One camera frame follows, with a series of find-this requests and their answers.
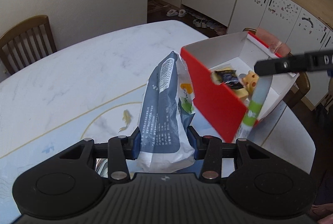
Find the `blue white tissue pack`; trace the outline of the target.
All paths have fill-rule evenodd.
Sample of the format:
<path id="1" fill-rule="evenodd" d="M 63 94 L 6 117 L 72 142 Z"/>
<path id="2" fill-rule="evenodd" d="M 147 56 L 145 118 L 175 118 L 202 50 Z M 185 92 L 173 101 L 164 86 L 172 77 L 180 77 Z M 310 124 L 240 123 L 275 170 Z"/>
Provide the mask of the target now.
<path id="1" fill-rule="evenodd" d="M 193 85 L 185 61 L 170 52 L 151 73 L 140 119 L 138 166 L 148 173 L 173 173 L 194 162 L 187 128 L 195 115 Z"/>

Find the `white storage cabinet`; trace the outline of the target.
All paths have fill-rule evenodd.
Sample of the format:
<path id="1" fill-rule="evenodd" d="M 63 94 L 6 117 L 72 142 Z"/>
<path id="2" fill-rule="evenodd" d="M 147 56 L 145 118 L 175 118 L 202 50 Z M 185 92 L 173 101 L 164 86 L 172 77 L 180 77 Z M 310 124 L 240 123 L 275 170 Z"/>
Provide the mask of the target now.
<path id="1" fill-rule="evenodd" d="M 332 48 L 332 0 L 162 0 L 187 6 L 227 26 L 263 28 L 293 53 Z"/>

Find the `white green glue pen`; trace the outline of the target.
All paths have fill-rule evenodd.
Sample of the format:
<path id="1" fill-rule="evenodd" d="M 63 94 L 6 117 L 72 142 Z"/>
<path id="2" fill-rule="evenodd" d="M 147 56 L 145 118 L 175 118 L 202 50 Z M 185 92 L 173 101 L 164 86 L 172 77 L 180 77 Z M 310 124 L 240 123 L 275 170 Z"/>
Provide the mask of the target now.
<path id="1" fill-rule="evenodd" d="M 254 89 L 252 98 L 250 100 L 250 104 L 248 105 L 247 112 L 245 113 L 242 122 L 236 131 L 234 140 L 240 138 L 247 139 L 263 107 L 263 103 L 267 98 L 272 80 L 272 76 L 259 77 L 256 88 Z"/>

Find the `yellow cheese toy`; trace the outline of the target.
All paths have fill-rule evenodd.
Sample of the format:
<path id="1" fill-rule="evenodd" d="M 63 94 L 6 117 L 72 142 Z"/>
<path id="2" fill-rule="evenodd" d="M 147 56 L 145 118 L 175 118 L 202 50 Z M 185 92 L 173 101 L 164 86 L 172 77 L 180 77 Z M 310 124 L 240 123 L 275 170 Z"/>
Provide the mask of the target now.
<path id="1" fill-rule="evenodd" d="M 253 95 L 254 90 L 257 86 L 259 76 L 254 71 L 249 71 L 244 78 L 242 78 L 242 83 L 244 88 L 247 90 L 249 95 Z"/>

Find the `black snack packet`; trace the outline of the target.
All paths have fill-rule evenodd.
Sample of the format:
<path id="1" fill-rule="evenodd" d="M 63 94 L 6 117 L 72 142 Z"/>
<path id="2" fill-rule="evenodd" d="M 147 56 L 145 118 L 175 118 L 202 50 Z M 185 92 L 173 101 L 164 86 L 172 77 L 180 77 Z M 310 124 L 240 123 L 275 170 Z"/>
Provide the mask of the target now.
<path id="1" fill-rule="evenodd" d="M 233 69 L 214 71 L 212 72 L 212 79 L 216 84 L 225 84 L 230 89 L 239 90 L 244 88 Z"/>

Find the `white slippers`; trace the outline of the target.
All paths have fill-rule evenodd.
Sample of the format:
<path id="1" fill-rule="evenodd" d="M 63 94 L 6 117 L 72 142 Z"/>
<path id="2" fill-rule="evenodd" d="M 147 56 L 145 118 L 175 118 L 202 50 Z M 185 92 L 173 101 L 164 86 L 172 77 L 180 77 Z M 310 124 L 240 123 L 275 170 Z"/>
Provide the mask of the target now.
<path id="1" fill-rule="evenodd" d="M 167 17 L 184 17 L 187 14 L 187 12 L 184 9 L 176 10 L 171 9 L 166 13 Z"/>

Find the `wooden dining chair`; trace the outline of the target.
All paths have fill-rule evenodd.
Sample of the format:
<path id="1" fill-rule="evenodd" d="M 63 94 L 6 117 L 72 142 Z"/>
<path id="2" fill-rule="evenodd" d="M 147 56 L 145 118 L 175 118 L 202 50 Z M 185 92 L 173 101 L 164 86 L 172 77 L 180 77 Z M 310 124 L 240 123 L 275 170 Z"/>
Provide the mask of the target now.
<path id="1" fill-rule="evenodd" d="M 9 75 L 57 52 L 47 15 L 28 18 L 1 36 L 1 61 Z"/>

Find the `red white cardboard box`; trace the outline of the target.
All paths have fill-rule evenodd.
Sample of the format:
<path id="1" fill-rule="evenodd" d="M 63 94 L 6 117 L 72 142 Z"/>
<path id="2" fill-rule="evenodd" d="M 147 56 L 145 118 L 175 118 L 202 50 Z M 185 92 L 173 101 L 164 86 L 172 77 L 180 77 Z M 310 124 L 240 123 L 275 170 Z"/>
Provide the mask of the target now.
<path id="1" fill-rule="evenodd" d="M 225 142 L 233 142 L 245 116 L 257 124 L 295 83 L 294 73 L 273 76 L 266 99 L 250 104 L 258 86 L 257 61 L 279 58 L 249 31 L 210 38 L 181 49 L 195 94 L 194 105 Z"/>

